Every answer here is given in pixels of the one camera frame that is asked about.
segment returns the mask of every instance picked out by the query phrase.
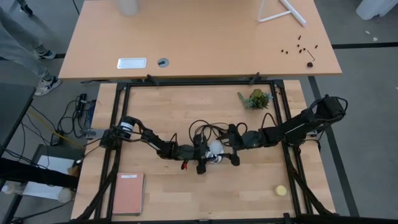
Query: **black metal frame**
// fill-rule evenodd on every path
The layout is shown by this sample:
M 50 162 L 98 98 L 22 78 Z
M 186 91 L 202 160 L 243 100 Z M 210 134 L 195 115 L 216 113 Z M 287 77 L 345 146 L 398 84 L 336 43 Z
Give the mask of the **black metal frame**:
M 236 80 L 236 81 L 222 81 L 222 80 L 210 80 L 210 81 L 196 81 L 196 80 L 190 80 L 190 81 L 182 81 L 182 82 L 164 82 L 164 83 L 159 83 L 159 82 L 131 82 L 131 83 L 118 83 L 117 88 L 116 88 L 116 95 L 114 99 L 114 105 L 113 105 L 113 110 L 112 110 L 112 116 L 111 116 L 111 123 L 110 126 L 115 125 L 116 122 L 116 116 L 118 113 L 118 106 L 119 106 L 119 101 L 120 101 L 120 95 L 122 91 L 125 91 L 124 94 L 124 102 L 123 102 L 123 108 L 122 108 L 122 113 L 121 116 L 125 116 L 127 113 L 127 107 L 129 103 L 129 93 L 130 89 L 132 87 L 141 87 L 141 86 L 190 86 L 190 85 L 270 85 L 271 87 L 271 94 L 274 97 L 273 102 L 274 102 L 274 107 L 275 107 L 275 113 L 277 115 L 277 123 L 281 124 L 282 123 L 282 114 L 279 106 L 279 101 L 278 101 L 278 96 L 277 96 L 277 88 L 280 91 L 280 95 L 282 98 L 282 104 L 285 110 L 285 115 L 287 119 L 291 118 L 290 110 L 289 110 L 289 104 L 287 101 L 287 96 L 284 88 L 284 84 L 282 80 L 256 80 L 254 83 L 252 80 Z M 283 142 L 282 143 L 282 148 L 284 151 L 284 157 L 285 161 L 287 159 L 290 159 L 290 153 L 289 153 L 289 148 L 288 146 Z M 105 156 L 104 156 L 104 163 L 103 163 L 103 169 L 101 173 L 101 180 L 99 183 L 99 186 L 102 186 L 104 184 L 104 181 L 107 177 L 108 173 L 108 168 L 109 168 L 109 159 L 111 155 L 111 150 L 112 149 L 106 149 Z M 120 157 L 121 157 L 121 145 L 119 149 L 116 150 L 116 155 L 114 158 L 114 162 L 118 163 L 120 162 Z M 294 148 L 293 149 L 294 155 L 295 155 L 295 163 L 297 166 L 298 174 L 301 177 L 301 179 L 305 182 L 305 174 L 303 171 L 303 165 L 302 165 L 302 160 L 300 157 L 299 149 Z M 294 211 L 295 211 L 295 216 L 298 216 L 302 214 L 301 208 L 300 208 L 300 202 L 299 202 L 299 196 L 297 194 L 297 188 L 295 184 L 294 177 L 287 172 L 288 178 L 289 178 L 289 185 L 290 185 L 290 191 L 292 193 L 292 202 L 294 206 Z M 114 179 L 111 183 L 111 188 L 109 192 L 109 200 L 108 200 L 108 208 L 106 211 L 106 217 L 107 219 L 111 219 L 112 217 L 112 208 L 113 208 L 113 200 L 114 200 L 114 191 L 115 191 L 115 186 L 116 186 L 116 179 Z M 308 199 L 308 197 L 303 194 L 303 198 L 305 201 L 305 207 L 307 214 L 313 214 L 312 210 L 312 205 Z M 95 219 L 101 218 L 101 209 L 102 209 L 102 199 L 98 202 L 98 205 L 95 210 Z M 261 219 L 230 219 L 230 220 L 211 220 L 212 223 L 287 223 L 286 218 L 290 219 L 289 214 L 285 213 L 284 218 L 261 218 Z M 197 222 L 203 222 L 203 220 L 171 220 L 171 221 L 137 221 L 137 222 L 113 222 L 113 223 L 197 223 Z

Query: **shoe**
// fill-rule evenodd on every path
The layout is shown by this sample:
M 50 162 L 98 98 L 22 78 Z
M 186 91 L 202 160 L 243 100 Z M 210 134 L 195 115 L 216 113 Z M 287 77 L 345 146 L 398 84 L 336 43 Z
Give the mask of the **shoe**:
M 28 16 L 33 15 L 33 11 L 30 9 L 30 7 L 28 5 L 21 6 L 21 11 L 28 14 Z
M 57 77 L 52 77 L 51 81 L 41 80 L 36 89 L 35 96 L 44 96 L 60 86 L 61 83 L 62 81 Z
M 48 50 L 48 51 L 46 51 L 44 53 L 38 53 L 37 52 L 37 55 L 39 56 L 39 59 L 43 59 L 43 58 L 45 58 L 45 59 L 54 59 L 55 56 L 56 56 L 56 53 L 54 51 L 52 51 L 52 50 Z

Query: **white device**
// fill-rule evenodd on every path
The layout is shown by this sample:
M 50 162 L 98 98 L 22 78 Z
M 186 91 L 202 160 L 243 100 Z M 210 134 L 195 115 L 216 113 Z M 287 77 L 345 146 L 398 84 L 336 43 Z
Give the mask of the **white device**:
M 262 0 L 260 10 L 259 10 L 259 15 L 257 17 L 257 21 L 258 22 L 266 22 L 271 19 L 276 19 L 276 18 L 284 16 L 284 15 L 289 15 L 291 13 L 296 18 L 296 20 L 298 20 L 298 22 L 301 23 L 302 26 L 305 27 L 307 25 L 306 20 L 299 14 L 299 12 L 297 12 L 294 9 L 294 7 L 287 0 L 279 0 L 279 1 L 288 9 L 288 11 L 261 19 L 262 8 L 264 7 L 265 2 L 266 2 L 266 0 Z

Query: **yellow cable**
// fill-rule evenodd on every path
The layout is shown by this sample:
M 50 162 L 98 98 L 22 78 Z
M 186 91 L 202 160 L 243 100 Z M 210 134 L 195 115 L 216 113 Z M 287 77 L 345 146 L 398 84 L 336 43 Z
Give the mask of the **yellow cable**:
M 81 146 L 81 145 L 79 145 L 78 143 L 76 143 L 75 141 L 72 141 L 72 140 L 70 140 L 70 139 L 68 139 L 68 138 L 66 138 L 66 137 L 64 137 L 64 136 L 62 136 L 62 135 L 60 135 L 60 134 L 58 134 L 57 132 L 55 132 L 55 130 L 53 130 L 50 126 L 48 126 L 46 123 L 45 123 L 45 121 L 37 114 L 37 113 L 35 113 L 34 111 L 28 111 L 30 114 L 32 114 L 33 116 L 35 116 L 37 119 L 39 119 L 39 121 L 41 122 L 41 123 L 43 123 L 44 124 L 44 126 L 45 126 L 45 128 L 47 128 L 49 131 L 51 131 L 51 133 L 53 133 L 53 134 L 55 134 L 56 136 L 58 136 L 58 137 L 60 137 L 60 138 L 63 138 L 63 139 L 65 139 L 65 140 L 67 140 L 68 142 L 70 142 L 72 145 L 74 145 L 74 146 L 77 146 L 77 147 L 79 147 L 79 148 L 81 148 L 81 149 L 84 149 L 84 147 L 83 146 Z

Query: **wooden tabletop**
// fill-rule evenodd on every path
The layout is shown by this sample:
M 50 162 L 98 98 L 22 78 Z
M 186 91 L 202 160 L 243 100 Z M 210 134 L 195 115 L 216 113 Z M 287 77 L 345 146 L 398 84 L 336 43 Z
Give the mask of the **wooden tabletop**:
M 306 108 L 300 82 L 285 81 L 285 87 L 290 111 L 295 116 Z M 127 115 L 140 119 L 162 139 L 168 140 L 176 132 L 180 145 L 191 144 L 188 127 L 197 119 L 209 123 L 245 122 L 249 130 L 257 130 L 266 112 L 275 117 L 273 105 L 269 105 L 268 110 L 243 108 L 236 93 L 240 91 L 248 96 L 255 88 L 270 92 L 269 85 L 134 87 Z M 109 127 L 115 91 L 116 84 L 101 85 L 93 128 Z M 268 118 L 265 126 L 272 125 Z M 96 146 L 97 143 L 89 145 L 87 151 Z M 307 141 L 300 148 L 308 186 L 326 208 L 333 210 L 316 143 Z M 147 144 L 124 142 L 119 171 L 145 173 L 144 209 L 139 217 L 114 215 L 113 220 L 275 218 L 282 217 L 284 212 L 294 216 L 282 146 L 239 151 L 239 156 L 240 166 L 232 166 L 224 159 L 220 164 L 208 164 L 207 172 L 198 175 L 196 162 L 189 162 L 188 170 L 181 170 L 180 161 L 159 158 Z M 100 182 L 103 157 L 104 149 L 99 148 L 85 158 L 72 218 L 79 216 L 93 199 Z M 277 185 L 288 188 L 285 197 L 276 196 Z M 107 192 L 104 197 L 103 214 L 108 195 Z
M 292 15 L 257 23 L 261 0 L 143 0 L 135 16 L 122 16 L 115 1 L 85 1 L 59 77 L 341 74 L 314 1 L 289 2 L 306 27 Z M 278 0 L 267 0 L 262 14 L 284 11 Z M 147 66 L 119 70 L 119 58 L 146 58 Z M 161 58 L 170 65 L 160 68 Z

